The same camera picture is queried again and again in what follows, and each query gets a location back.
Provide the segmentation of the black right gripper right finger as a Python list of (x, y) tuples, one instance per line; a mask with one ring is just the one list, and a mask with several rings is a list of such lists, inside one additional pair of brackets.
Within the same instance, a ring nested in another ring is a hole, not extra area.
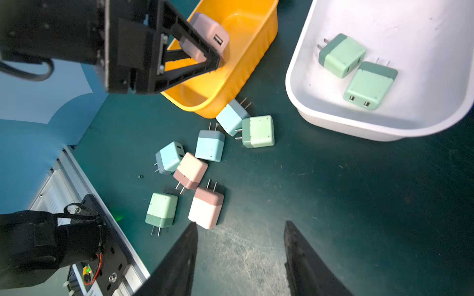
[(285, 223), (286, 274), (293, 296), (350, 296), (291, 221)]

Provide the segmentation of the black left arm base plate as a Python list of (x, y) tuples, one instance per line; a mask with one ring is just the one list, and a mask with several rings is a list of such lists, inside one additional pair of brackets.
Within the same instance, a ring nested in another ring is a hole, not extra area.
[(123, 281), (132, 263), (132, 254), (119, 235), (118, 224), (98, 197), (87, 194), (76, 208), (79, 215), (96, 218), (101, 242), (90, 261), (71, 265), (64, 286), (70, 296), (127, 296)]

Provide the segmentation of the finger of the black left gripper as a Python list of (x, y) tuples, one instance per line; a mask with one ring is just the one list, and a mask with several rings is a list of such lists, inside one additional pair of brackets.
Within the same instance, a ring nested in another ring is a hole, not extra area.
[(166, 91), (186, 80), (212, 72), (218, 69), (218, 62), (199, 63), (186, 67), (165, 71), (159, 75), (159, 92)]

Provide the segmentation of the pink plug cluster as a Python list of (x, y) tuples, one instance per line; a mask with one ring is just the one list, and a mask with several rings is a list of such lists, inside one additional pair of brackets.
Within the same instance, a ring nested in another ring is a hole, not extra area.
[[(215, 20), (196, 12), (190, 21), (190, 25), (220, 54), (226, 59), (225, 51), (230, 42), (227, 31)], [(182, 38), (179, 41), (181, 49), (198, 63), (206, 61), (204, 53), (200, 51), (191, 41)]]

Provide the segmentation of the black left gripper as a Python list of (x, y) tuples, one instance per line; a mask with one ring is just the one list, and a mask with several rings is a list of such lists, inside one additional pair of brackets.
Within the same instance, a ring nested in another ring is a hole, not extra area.
[(47, 80), (55, 60), (94, 65), (110, 93), (156, 92), (159, 66), (184, 59), (168, 51), (169, 37), (201, 51), (206, 67), (220, 54), (174, 8), (159, 1), (2, 1), (1, 72), (27, 81)]

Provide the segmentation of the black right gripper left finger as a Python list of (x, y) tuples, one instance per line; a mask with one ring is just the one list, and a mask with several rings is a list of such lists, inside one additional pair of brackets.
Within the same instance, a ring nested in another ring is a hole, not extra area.
[(190, 296), (197, 251), (198, 229), (191, 222), (134, 296)]

